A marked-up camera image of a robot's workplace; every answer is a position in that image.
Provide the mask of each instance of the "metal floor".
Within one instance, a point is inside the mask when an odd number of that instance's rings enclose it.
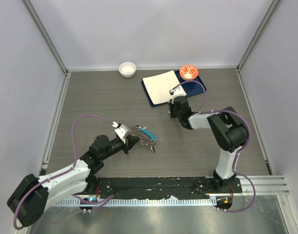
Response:
[[[139,70],[132,78],[118,71],[73,72],[68,85],[47,173],[73,162],[71,128],[84,114],[100,115],[126,125],[146,126],[158,139],[157,154],[136,145],[107,159],[98,176],[211,176],[218,164],[219,146],[211,130],[186,130],[168,115],[168,105],[151,108],[140,84],[143,77],[166,70]],[[237,170],[249,176],[268,175],[259,142],[235,69],[200,69],[207,87],[203,110],[232,106],[252,126],[251,144],[241,153]],[[188,98],[197,111],[203,95]],[[94,118],[81,120],[75,129],[77,153],[81,156],[99,134],[115,137],[109,124]]]
[[[252,196],[234,197],[232,210]],[[116,207],[79,213],[78,207],[52,207],[28,234],[287,234],[276,195],[257,196],[245,212],[230,214],[213,206]]]

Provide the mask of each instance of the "metal frame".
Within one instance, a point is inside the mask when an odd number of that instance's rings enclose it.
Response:
[[[150,207],[150,206],[213,206],[216,205],[217,201],[215,197],[210,197],[209,199],[191,199],[191,200],[178,200],[177,198],[171,196],[169,199],[161,200],[138,200],[138,199],[112,199],[105,206],[106,207]],[[56,205],[51,207],[74,207],[79,206],[80,200],[75,197],[68,197],[61,200]],[[80,205],[81,207],[92,207],[98,205]]]
[[[198,69],[220,69],[220,68],[237,68],[237,66],[195,66]],[[163,66],[163,67],[137,67],[137,70],[179,70],[181,66]],[[105,72],[118,71],[119,68],[97,68],[97,69],[69,69],[69,72]]]
[[[28,227],[27,228],[23,228],[22,230],[19,230],[19,231],[14,232],[14,234],[27,234],[27,230],[28,230]]]
[[[42,164],[41,164],[40,170],[47,170],[47,167],[48,167],[49,158],[50,158],[51,150],[52,150],[52,147],[53,147],[53,142],[55,140],[55,136],[56,136],[56,132],[57,132],[57,128],[58,128],[58,123],[59,123],[59,119],[60,119],[60,115],[61,115],[61,111],[62,111],[62,107],[63,107],[67,87],[68,87],[68,84],[69,84],[69,81],[70,81],[70,76],[71,76],[71,73],[68,73],[64,77],[64,80],[63,80],[63,83],[62,83],[62,86],[61,86],[59,99],[58,99],[58,102],[57,102],[57,105],[56,105],[56,110],[55,110],[55,113],[54,113],[53,118],[51,120],[50,131],[49,131],[46,146],[45,146],[45,149],[44,149],[44,153],[43,153],[43,157],[42,157]]]
[[[234,194],[234,196],[252,196],[253,189],[250,182],[242,177],[240,179],[243,192]],[[286,186],[285,179],[282,175],[254,175],[249,176],[256,189],[256,195],[289,195],[289,189]],[[229,196],[230,194],[210,194],[210,196]]]
[[[243,94],[244,94],[244,97],[245,97],[245,100],[246,100],[246,103],[247,103],[248,110],[250,112],[250,115],[251,115],[251,118],[252,118],[252,121],[253,121],[253,125],[254,125],[255,131],[256,131],[256,135],[257,135],[257,138],[258,138],[258,141],[259,141],[261,152],[262,152],[262,154],[264,156],[264,159],[265,159],[265,163],[266,163],[268,172],[269,172],[270,175],[273,175],[273,171],[271,169],[271,163],[269,162],[267,150],[266,150],[266,147],[265,147],[265,145],[263,143],[262,134],[260,133],[260,130],[258,128],[259,124],[258,124],[258,122],[257,122],[257,120],[255,118],[254,111],[253,111],[254,108],[252,107],[252,102],[250,101],[247,88],[246,88],[245,83],[243,81],[242,73],[241,73],[241,71],[237,70],[237,74],[238,74],[238,79],[240,81],[240,84],[241,84],[241,87],[242,87],[242,91],[243,91]]]
[[[289,233],[298,234],[298,222],[293,211],[290,195],[278,195],[278,202]]]
[[[61,70],[66,75],[67,74],[67,69],[66,69],[60,55],[58,54],[54,44],[52,43],[52,41],[51,41],[45,27],[43,26],[38,14],[36,13],[31,1],[30,0],[21,0],[21,1],[22,1],[23,5],[25,6],[26,10],[28,11],[28,13],[30,14],[30,16],[31,16],[33,22],[35,23],[36,27],[38,28],[41,36],[43,37],[46,44],[48,45],[48,48],[51,51],[52,55],[54,56],[54,58],[58,62]]]
[[[255,32],[249,46],[247,47],[239,65],[238,65],[238,70],[240,71],[243,67],[243,65],[245,64],[247,58],[250,56],[253,48],[255,47],[256,43],[258,42],[261,34],[264,32],[266,26],[268,25],[270,19],[272,18],[273,14],[275,13],[275,11],[277,10],[277,8],[279,7],[280,3],[282,0],[273,0],[272,3],[270,4],[270,6],[268,7],[268,10],[266,11],[266,14],[264,16],[264,18],[262,19],[262,21],[260,22],[257,31]]]

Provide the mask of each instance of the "white wall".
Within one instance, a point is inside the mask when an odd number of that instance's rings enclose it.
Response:
[[[14,231],[9,196],[39,171],[62,79],[21,1],[0,1],[0,234]]]
[[[69,69],[237,66],[271,0],[31,0]]]
[[[298,209],[298,0],[282,1],[242,73],[271,166]]]

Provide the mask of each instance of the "white bowl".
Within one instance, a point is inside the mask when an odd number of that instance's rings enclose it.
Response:
[[[132,77],[136,73],[136,65],[132,62],[124,62],[119,66],[119,73],[126,78]]]

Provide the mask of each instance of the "white cable track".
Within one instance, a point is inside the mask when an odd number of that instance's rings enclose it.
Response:
[[[175,197],[170,197],[170,199],[161,200],[122,200],[122,199],[112,199],[105,207],[150,207],[150,206],[213,206],[216,205],[217,201],[215,197],[210,197],[210,199],[191,199],[191,200],[178,200]],[[80,205],[80,200],[75,197],[68,197],[64,200],[59,201],[56,205],[52,207],[75,207]],[[81,207],[95,207],[99,205],[80,205]]]

